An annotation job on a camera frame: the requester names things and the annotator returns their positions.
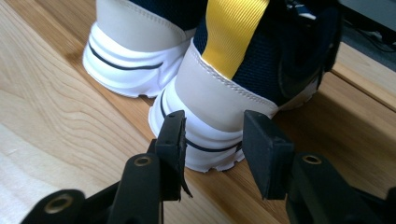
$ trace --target black stripe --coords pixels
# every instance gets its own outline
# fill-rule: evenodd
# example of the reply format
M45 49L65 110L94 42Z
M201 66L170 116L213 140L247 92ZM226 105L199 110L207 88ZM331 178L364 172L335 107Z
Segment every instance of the black stripe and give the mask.
M112 67L114 67L114 68L120 69L120 70L126 70L126 71L132 71L132 70L151 70L151 69L159 68L159 67L161 67L161 65L163 65L163 63L159 63L159 64L155 64L155 65L145 65L145 66L137 66L137 67L123 67L123 66L119 66L119 65L116 65L116 64L114 64L114 63L109 62L108 60L106 60L106 59L104 59L102 56L100 56L100 55L93 49L93 47L91 46L91 44L89 44L89 46L90 46L90 49L91 49L91 51L92 51L92 54L93 54L96 58L98 58L100 61L102 61L102 62L104 62L104 63L106 63L106 64L108 64L108 65L110 65L110 66L112 66Z
M165 114L165 110L163 109L163 94L161 94L161 101L160 101L160 105L161 105L161 113L163 114L163 118L166 117ZM224 148L219 148L219 149L214 149L214 148L208 148L208 147L201 147L196 145L195 143L193 143L192 141L190 141L189 139L186 138L186 142L188 145L195 147L198 150L204 151L204 152L222 152L222 151L227 151L232 149L233 147L236 147L236 151L239 151L242 148L242 141L236 143L235 145L232 145L230 147L224 147Z

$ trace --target black cable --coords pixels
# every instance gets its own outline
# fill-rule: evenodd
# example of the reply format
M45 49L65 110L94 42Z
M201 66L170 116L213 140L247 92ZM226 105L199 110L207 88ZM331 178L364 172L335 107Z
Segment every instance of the black cable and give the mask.
M362 35L364 38L366 38L368 41L370 41L370 43L376 47L377 49L386 52L386 53L395 53L396 52L396 47L393 45L388 45L385 43L380 42L378 39L376 40L377 42L380 42L381 44L387 45L388 47L390 47L391 49L394 50L388 50L388 49L382 49L380 46L378 46L377 43L375 43L375 41L372 39L372 37L370 35L367 35L366 33L364 33L361 29L357 28L355 25L353 25L351 22L346 21L346 24L348 24L351 28L353 28L354 30L356 30L360 35Z

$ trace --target shoe heel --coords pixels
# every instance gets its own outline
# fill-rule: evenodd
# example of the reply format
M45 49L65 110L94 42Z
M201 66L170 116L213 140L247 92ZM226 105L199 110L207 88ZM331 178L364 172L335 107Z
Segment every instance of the shoe heel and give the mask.
M115 93L155 97L174 77L190 41L156 52L126 49L103 33L95 23L83 54L87 72Z
M287 111L287 110L296 109L296 108L304 105L306 102L308 102L312 98L312 96L317 92L317 90L318 90L318 80L315 79L308 86L306 86L303 91L301 91L298 95L296 95L293 99L291 99L284 105L280 106L279 110Z
M160 132L166 114L177 110L184 110L188 118L186 167L199 172L207 172L211 168L223 171L231 169L236 161L245 158L240 150L242 131L222 132L198 119L177 96L175 79L172 79L149 110L148 123L155 135Z

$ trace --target black plastic part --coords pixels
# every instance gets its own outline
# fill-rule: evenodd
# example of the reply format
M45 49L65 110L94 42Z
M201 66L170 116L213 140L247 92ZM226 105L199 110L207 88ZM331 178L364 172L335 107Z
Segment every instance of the black plastic part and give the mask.
M396 223L396 187L388 191L388 197L385 200L384 220L387 224Z
M381 223L324 157L299 153L294 157L291 175L293 183L287 202L290 223Z
M111 205L116 197L119 188L117 182L85 200L84 206L80 211L80 218L78 223L107 223L108 216L111 211Z
M107 223L163 223L160 160L154 154L126 162Z
M369 208L377 214L378 217L382 217L386 203L383 199L375 197L361 189L353 188L353 190L359 195L359 197L369 206Z
M262 197L284 200L294 144L265 115L247 110L242 149Z
M164 201L180 200L181 187L192 197L184 178L187 147L185 123L186 119L182 110L167 115L155 143L155 154L161 160Z
M59 190L37 203L22 224L75 223L84 201L84 194L79 190Z

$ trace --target wooden surface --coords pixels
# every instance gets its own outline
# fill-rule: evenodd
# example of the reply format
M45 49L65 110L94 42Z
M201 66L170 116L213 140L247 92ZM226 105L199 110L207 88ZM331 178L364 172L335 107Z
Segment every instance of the wooden surface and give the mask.
M94 20L94 0L0 0L0 223L18 223L58 189L90 196L116 182L153 138L152 100L114 94L84 71ZM362 72L360 63L370 65ZM337 76L275 122L298 151L323 154L350 185L384 198L396 186L396 82L387 87L370 69L395 76L343 46ZM261 200L246 161L186 177L194 198L166 203L167 223L288 223L283 201Z

